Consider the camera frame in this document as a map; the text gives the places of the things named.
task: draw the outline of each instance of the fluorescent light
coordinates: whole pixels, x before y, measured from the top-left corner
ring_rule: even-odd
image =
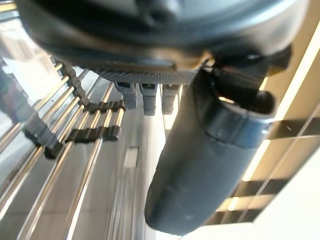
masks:
[[[223,97],[223,96],[220,96],[220,97],[219,97],[219,100],[224,101],[224,102],[227,102],[227,103],[230,103],[230,104],[234,104],[234,103],[235,103],[235,101],[233,101],[233,100],[231,100],[231,99],[229,99],[229,98],[225,98],[225,97]]]
[[[234,211],[237,203],[239,202],[239,197],[235,196],[232,198],[230,205],[228,207],[229,211]]]
[[[266,76],[264,79],[263,79],[263,82],[261,83],[261,86],[259,87],[259,90],[260,91],[263,91],[267,85],[267,81],[268,81],[268,77]]]
[[[254,157],[251,160],[249,167],[247,168],[245,174],[243,175],[242,181],[247,182],[250,181],[253,176],[257,166],[259,165],[263,155],[265,154],[267,148],[269,147],[270,140],[264,140],[258,150],[256,151]]]
[[[181,102],[183,89],[184,89],[184,86],[181,85],[181,86],[180,86],[180,89],[179,89],[179,102]]]
[[[175,122],[175,119],[177,117],[177,114],[178,114],[178,95],[175,95],[175,99],[174,99],[174,102],[173,102],[173,111],[172,111],[172,114],[165,114],[163,115],[163,119],[164,119],[164,128],[166,130],[171,130],[172,129],[172,126]]]
[[[312,63],[314,62],[318,54],[319,49],[320,49],[320,22],[318,23],[318,26],[314,31],[314,34],[300,62],[300,65],[297,68],[293,76],[293,79],[280,103],[280,106],[274,118],[275,121],[281,121],[284,119],[291,103],[295,99],[295,96],[297,95],[297,92],[301,84],[306,78]]]

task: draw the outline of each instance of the black clip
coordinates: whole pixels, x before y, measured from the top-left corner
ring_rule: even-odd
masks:
[[[36,110],[28,104],[27,98],[17,89],[12,79],[0,70],[0,109],[6,113],[14,124],[24,123],[23,132],[36,146],[45,146],[49,159],[58,156],[58,149],[63,145],[48,125],[40,118]]]
[[[66,82],[69,87],[74,87],[72,92],[73,96],[80,98],[80,103],[83,105],[87,105],[89,103],[89,99],[86,96],[86,91],[81,86],[81,81],[76,75],[76,71],[69,64],[63,62],[57,62],[57,64],[61,63],[62,68],[60,69],[63,76],[67,76],[69,79]]]
[[[65,142],[88,144],[94,143],[97,139],[103,139],[103,141],[117,141],[119,139],[120,132],[121,127],[119,126],[73,129]]]
[[[93,114],[97,110],[99,110],[102,114],[106,113],[108,110],[112,110],[113,112],[117,112],[119,109],[126,110],[125,103],[123,100],[120,101],[110,101],[110,102],[99,102],[99,103],[88,103],[83,112],[89,112]]]

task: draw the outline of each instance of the metal railing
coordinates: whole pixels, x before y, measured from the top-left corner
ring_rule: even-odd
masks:
[[[54,66],[56,71],[59,71],[63,67],[62,63],[58,63]],[[82,80],[85,75],[88,73],[88,70],[85,69],[80,75],[79,79]],[[94,90],[97,88],[98,83],[101,81],[101,77],[99,76],[96,81],[92,84],[91,88],[86,94],[86,97],[89,99]],[[59,90],[66,84],[69,80],[68,76],[63,76],[61,78],[61,82],[57,84],[51,92],[41,99],[40,101],[36,102],[33,105],[33,108],[36,111],[41,110],[49,100],[58,94]],[[108,88],[106,89],[101,102],[107,102],[108,98],[110,97],[111,91],[113,89],[114,84],[112,82],[109,83]],[[82,130],[85,128],[86,124],[89,121],[90,113],[88,111],[83,112],[85,106],[80,104],[80,98],[73,96],[73,91],[75,88],[73,86],[69,86],[54,102],[54,104],[44,113],[41,120],[44,123],[48,123],[51,118],[55,115],[55,113],[66,103],[67,99],[73,97],[71,102],[67,104],[64,108],[60,116],[54,121],[53,125],[50,127],[50,131],[53,134],[58,134],[57,139],[60,143],[62,143],[68,136],[68,133],[76,128]],[[122,119],[124,116],[124,110],[119,108],[117,112],[115,112],[116,116],[114,117],[114,124],[120,127],[122,123]],[[107,110],[106,113],[101,113],[97,110],[93,114],[93,118],[90,122],[89,127],[94,129],[97,127],[100,121],[103,122],[103,126],[108,128],[113,116],[113,111],[111,109]],[[3,136],[0,137],[0,154],[2,151],[6,149],[6,147],[10,144],[10,142],[22,131],[24,128],[24,123],[19,122],[13,125]],[[100,149],[103,143],[103,139],[99,138],[94,142],[91,155],[87,162],[86,168],[83,172],[82,179],[80,184],[77,188],[76,195],[74,196],[72,203],[70,205],[69,211],[67,213],[67,217],[65,220],[64,226],[64,239],[72,239],[75,227],[78,222],[79,213],[81,207],[83,205],[83,201],[86,195],[86,191],[88,188],[88,184],[92,177],[98,155],[100,153]],[[32,237],[33,231],[39,221],[39,218],[42,214],[44,206],[47,200],[50,197],[50,194],[59,178],[59,175],[65,165],[66,159],[68,158],[69,153],[71,152],[74,142],[70,141],[63,146],[61,154],[55,160],[54,166],[51,169],[50,173],[47,176],[46,181],[44,182],[42,189],[40,190],[37,198],[35,199],[33,206],[28,213],[25,222],[22,225],[22,228],[17,236],[19,240],[28,240]],[[20,164],[19,168],[12,169],[9,173],[9,177],[6,179],[7,184],[2,188],[1,195],[0,195],[0,221],[6,214],[8,208],[13,203],[17,193],[21,189],[22,185],[26,181],[27,177],[31,174],[32,169],[35,167],[37,162],[39,161],[40,157],[45,153],[45,147],[35,146],[34,149],[31,151],[28,157],[23,159]]]

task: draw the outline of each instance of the white wall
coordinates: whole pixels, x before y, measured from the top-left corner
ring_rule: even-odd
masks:
[[[251,222],[203,226],[186,235],[183,240],[256,240]]]
[[[320,148],[254,226],[261,240],[320,240]]]

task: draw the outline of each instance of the ceiling light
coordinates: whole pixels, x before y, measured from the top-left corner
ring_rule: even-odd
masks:
[[[263,155],[265,154],[267,148],[269,147],[270,140],[264,140],[258,150],[256,151],[254,157],[252,158],[252,161],[247,168],[245,174],[243,175],[242,181],[247,182],[250,181],[251,177],[253,176],[257,166],[259,165]]]
[[[261,84],[261,86],[259,87],[259,90],[260,91],[263,91],[267,85],[267,81],[268,81],[268,77],[266,76],[264,79],[263,79],[263,82]]]
[[[234,211],[237,203],[239,202],[239,197],[235,196],[232,198],[230,205],[228,207],[229,211]]]
[[[300,62],[299,67],[297,68],[293,79],[280,103],[278,111],[275,115],[275,121],[281,121],[284,119],[285,115],[288,112],[288,109],[295,99],[297,92],[306,78],[308,71],[314,62],[320,48],[320,22],[316,27],[314,34],[311,38],[309,46],[307,47],[305,54]]]

